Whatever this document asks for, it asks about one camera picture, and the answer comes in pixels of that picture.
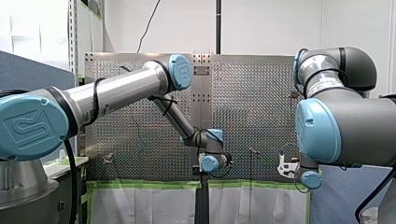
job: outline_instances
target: black cable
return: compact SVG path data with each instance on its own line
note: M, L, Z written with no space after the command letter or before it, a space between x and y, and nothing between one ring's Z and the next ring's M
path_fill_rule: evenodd
M396 166L393 165L392 170L382 180L382 182L371 192L371 194L359 205L355 211L355 218L361 223L361 210L388 184L388 182L396 175Z
M98 88L99 82L101 82L104 79L105 79L104 77L100 77L100 78L96 79L95 82L93 83L93 114L91 117L91 121L89 123L85 124L85 126L93 124L99 116L99 98L98 98L97 88Z
M342 171L346 171L347 170L347 165L343 162L343 165L344 165L344 167L343 166L340 166L340 169L342 170Z
M24 91L24 90L0 91L0 98L1 97L5 97L5 96L9 96L9 95L23 94L23 93L26 93L26 92L28 92L28 91Z
M165 116L168 113L168 111L171 109L172 104L177 104L177 101L174 100L174 97L171 96L171 98L172 99L165 99L165 98L158 97L158 96L150 96L148 99L150 101L153 101L153 100L169 101L170 102L169 106L166 107L165 111L163 111L163 116Z
M151 20L154 17L155 11L157 11L157 7L160 4L161 0L158 0L157 4L155 5L154 10L152 11L151 17L148 20L148 25L146 27L146 31L145 33L143 33L142 37L140 38L140 43L139 43L139 48L137 48L137 53L140 52L140 48L142 48L142 42L143 42L143 38L145 38L146 34L148 33L149 30L149 25L151 24Z
M300 57L301 55L305 52L308 51L308 49L300 49L297 53L296 58L294 59L294 68L293 68L293 80L294 80L294 88L297 90L298 93L300 93L301 95L303 95L303 93L301 92L300 88L298 88L298 66L300 63Z
M223 175L213 175L213 174L209 174L209 175L216 179L222 179L230 173L231 169L233 169L231 165L228 165L228 167L229 167L228 170Z
M141 143L143 143L143 145L146 147L147 144L146 144L145 141L143 141L143 139L142 139L142 137L141 137L141 135L140 135L140 125L139 125L139 123L134 119L134 115L133 115L132 113L131 113L131 118L132 118L132 120L134 121L134 124L136 124L136 127L137 127L137 138L138 138L139 141L140 141Z
M120 68L122 68L123 70L127 71L127 72L131 72L131 70L129 68L127 68L126 66L120 66Z
M347 73L338 69L338 68L326 68L326 69L320 69L318 71L316 71L314 74L312 74L305 82L304 85L304 89L303 89L303 94L304 94L304 98L307 98L307 87L308 87L308 83L309 81L315 77L316 75L322 73L322 72L326 72L326 71L334 71L334 72L338 72L338 77L340 78L340 80L343 82L344 86L349 86L349 77L347 76Z
M72 204L70 210L69 223L74 224L76 221L77 207L78 207L78 182L77 182L77 166L74 158L73 148L70 145L70 141L67 139L64 141L64 147L66 148L67 157L69 158L70 165L70 178L72 179Z

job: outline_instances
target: black stand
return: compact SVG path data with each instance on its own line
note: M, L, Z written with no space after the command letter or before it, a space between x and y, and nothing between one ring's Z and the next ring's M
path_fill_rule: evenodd
M207 175L200 173L201 187L195 191L194 224L209 224L209 184Z
M221 54L221 0L216 0L216 54ZM207 174L199 173L201 187L195 191L194 224L209 224L209 184Z
M216 1L216 54L221 54L221 0Z

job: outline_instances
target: blue panel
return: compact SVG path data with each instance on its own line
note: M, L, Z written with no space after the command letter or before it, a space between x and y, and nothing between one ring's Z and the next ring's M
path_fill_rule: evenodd
M301 182L309 189L318 189L321 186L321 177L318 172L306 171L301 175Z
M219 169L219 162L214 156L204 156L202 159L202 170L205 173L214 173Z
M173 54L169 58L169 73L178 91L186 90L192 82L190 61L181 54Z
M296 131L299 149L313 161L331 163L341 153L341 134L332 111L310 98L297 105Z
M29 161L49 155L68 129L64 111L44 97L21 94L0 99L0 159Z
M222 138L222 129L208 129L207 137L213 138L215 140L223 141Z

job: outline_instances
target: pegboard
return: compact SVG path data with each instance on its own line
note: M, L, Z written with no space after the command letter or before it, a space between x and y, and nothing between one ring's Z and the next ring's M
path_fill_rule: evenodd
M298 157L294 110L301 100L292 83L292 58L222 56L211 59L211 126L224 131L235 165L227 178L283 181L276 167ZM260 155L251 158L251 149Z
M163 56L166 54L87 54L86 78L114 77L125 73L121 66L136 70ZM295 142L294 109L299 99L291 97L292 57L185 56L194 68L207 67L207 74L195 75L189 89L171 94L192 125L223 129L225 150L235 161L227 177L287 181L276 167L280 148ZM100 118L86 134L89 179L192 178L195 158L191 150L195 149L179 143L177 132L148 100ZM250 173L251 148L259 150L261 157L252 158ZM298 156L293 145L283 150L287 160ZM105 162L110 155L113 161Z

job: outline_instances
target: robotic arm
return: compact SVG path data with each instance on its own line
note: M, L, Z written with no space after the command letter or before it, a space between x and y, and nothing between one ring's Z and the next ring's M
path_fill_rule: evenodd
M392 166L396 162L396 100L366 99L375 87L371 58L359 49L302 50L295 81L305 100L295 126L301 152L298 177L320 187L319 164Z
M61 91L54 87L0 98L0 160L31 161L50 154L97 118L150 98L190 147L206 147L205 172L216 172L227 160L222 155L222 131L197 132L165 94L187 89L190 62L172 55L145 63L121 76Z

